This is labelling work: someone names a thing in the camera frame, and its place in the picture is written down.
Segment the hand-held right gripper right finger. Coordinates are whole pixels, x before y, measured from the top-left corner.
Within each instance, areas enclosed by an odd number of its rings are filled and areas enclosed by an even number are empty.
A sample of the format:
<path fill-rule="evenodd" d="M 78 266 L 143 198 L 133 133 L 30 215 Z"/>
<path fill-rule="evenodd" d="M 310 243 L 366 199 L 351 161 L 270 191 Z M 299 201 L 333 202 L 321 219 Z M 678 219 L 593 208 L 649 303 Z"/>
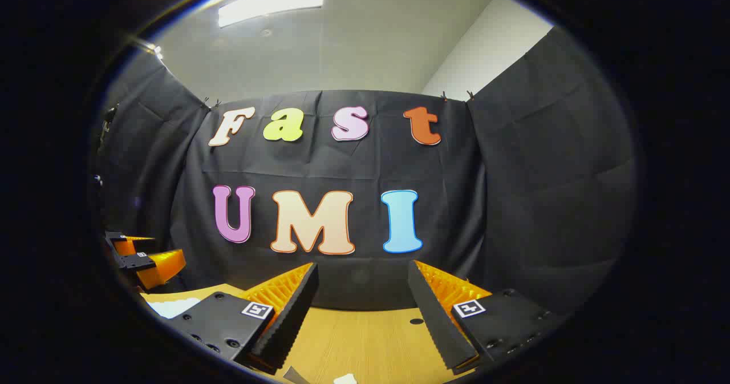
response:
<path fill-rule="evenodd" d="M 514 289 L 488 292 L 418 260 L 408 264 L 407 281 L 428 334 L 452 373 L 496 369 L 562 321 Z"/>

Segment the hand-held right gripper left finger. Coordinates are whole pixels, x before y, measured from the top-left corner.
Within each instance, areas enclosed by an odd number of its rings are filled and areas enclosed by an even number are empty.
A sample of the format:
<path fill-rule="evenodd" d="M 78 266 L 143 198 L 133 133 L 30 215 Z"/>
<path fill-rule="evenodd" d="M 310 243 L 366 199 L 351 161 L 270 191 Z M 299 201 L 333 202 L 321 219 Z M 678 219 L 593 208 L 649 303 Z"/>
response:
<path fill-rule="evenodd" d="M 311 262 L 239 296 L 213 292 L 166 322 L 221 358 L 273 375 L 284 366 L 318 286 L 318 265 Z"/>

